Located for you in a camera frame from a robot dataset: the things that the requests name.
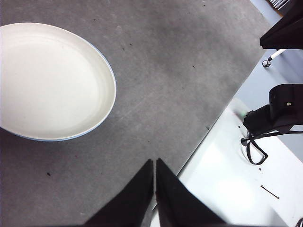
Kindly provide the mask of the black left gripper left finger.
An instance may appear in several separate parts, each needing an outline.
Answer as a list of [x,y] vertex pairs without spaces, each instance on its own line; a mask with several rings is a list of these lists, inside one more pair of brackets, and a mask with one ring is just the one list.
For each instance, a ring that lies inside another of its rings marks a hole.
[[153,161],[147,160],[124,189],[85,222],[86,227],[139,227],[153,197]]

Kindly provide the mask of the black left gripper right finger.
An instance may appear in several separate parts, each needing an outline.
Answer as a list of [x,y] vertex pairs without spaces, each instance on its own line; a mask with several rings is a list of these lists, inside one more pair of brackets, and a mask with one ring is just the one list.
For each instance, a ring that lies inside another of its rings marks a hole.
[[156,161],[156,200],[162,227],[226,225],[183,185],[160,158]]

